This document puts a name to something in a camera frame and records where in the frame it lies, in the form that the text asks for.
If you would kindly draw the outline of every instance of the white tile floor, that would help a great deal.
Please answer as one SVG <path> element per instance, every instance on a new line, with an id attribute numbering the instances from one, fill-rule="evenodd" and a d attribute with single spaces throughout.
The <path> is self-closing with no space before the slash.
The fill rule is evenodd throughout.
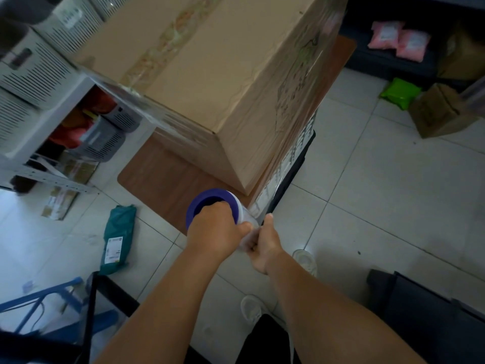
<path id="1" fill-rule="evenodd" d="M 345 69 L 319 109 L 317 137 L 275 210 L 289 253 L 313 253 L 319 278 L 357 301 L 369 269 L 399 271 L 485 312 L 485 121 L 446 138 L 421 140 L 407 112 L 378 99 L 386 82 Z M 113 279 L 142 301 L 185 247 L 183 235 L 116 181 L 153 131 L 143 122 L 101 165 L 63 221 L 40 217 L 49 187 L 0 193 L 1 301 L 83 278 L 98 268 L 102 234 L 116 205 L 138 206 L 130 266 Z M 234 362 L 250 328 L 239 301 L 252 293 L 282 311 L 266 276 L 235 253 L 204 297 L 192 345 L 211 362 Z M 12 326 L 14 315 L 0 315 Z"/>

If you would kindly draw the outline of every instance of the brown packing tape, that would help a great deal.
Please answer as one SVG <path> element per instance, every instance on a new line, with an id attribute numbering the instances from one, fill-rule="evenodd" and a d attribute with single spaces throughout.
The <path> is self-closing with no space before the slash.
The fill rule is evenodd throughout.
<path id="1" fill-rule="evenodd" d="M 137 92 L 145 93 L 221 1 L 191 0 L 161 34 L 156 46 L 149 48 L 140 57 L 125 73 L 120 83 Z"/>

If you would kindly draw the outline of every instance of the hand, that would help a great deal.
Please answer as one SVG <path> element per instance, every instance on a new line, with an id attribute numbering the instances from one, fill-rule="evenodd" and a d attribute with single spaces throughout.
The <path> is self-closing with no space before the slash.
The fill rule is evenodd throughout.
<path id="1" fill-rule="evenodd" d="M 247 254 L 251 258 L 254 269 L 267 275 L 268 262 L 279 253 L 286 253 L 281 247 L 279 235 L 273 225 L 273 215 L 264 217 L 264 224 L 259 230 L 258 245 L 253 247 Z"/>
<path id="2" fill-rule="evenodd" d="M 217 202 L 203 207 L 194 217 L 187 231 L 186 249 L 203 253 L 209 260 L 221 264 L 252 230 L 249 222 L 234 223 L 227 202 Z"/>

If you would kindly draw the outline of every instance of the green package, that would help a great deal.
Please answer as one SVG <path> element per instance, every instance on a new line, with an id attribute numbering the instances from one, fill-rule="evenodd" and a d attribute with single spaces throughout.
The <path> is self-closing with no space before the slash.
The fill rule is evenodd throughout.
<path id="1" fill-rule="evenodd" d="M 411 102 L 421 93 L 421 88 L 403 79 L 394 78 L 380 97 L 398 105 L 401 109 L 409 108 Z"/>
<path id="2" fill-rule="evenodd" d="M 133 242 L 136 207 L 116 206 L 104 229 L 104 251 L 101 259 L 100 275 L 111 275 L 126 267 L 126 258 Z"/>

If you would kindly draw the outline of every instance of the forearm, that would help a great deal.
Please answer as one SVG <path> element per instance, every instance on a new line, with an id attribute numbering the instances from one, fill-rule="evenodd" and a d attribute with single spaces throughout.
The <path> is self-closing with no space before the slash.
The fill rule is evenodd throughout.
<path id="1" fill-rule="evenodd" d="M 185 249 L 96 364 L 182 363 L 217 267 L 204 254 Z"/>
<path id="2" fill-rule="evenodd" d="M 372 312 L 319 282 L 287 253 L 273 257 L 267 271 L 302 362 L 424 362 Z"/>

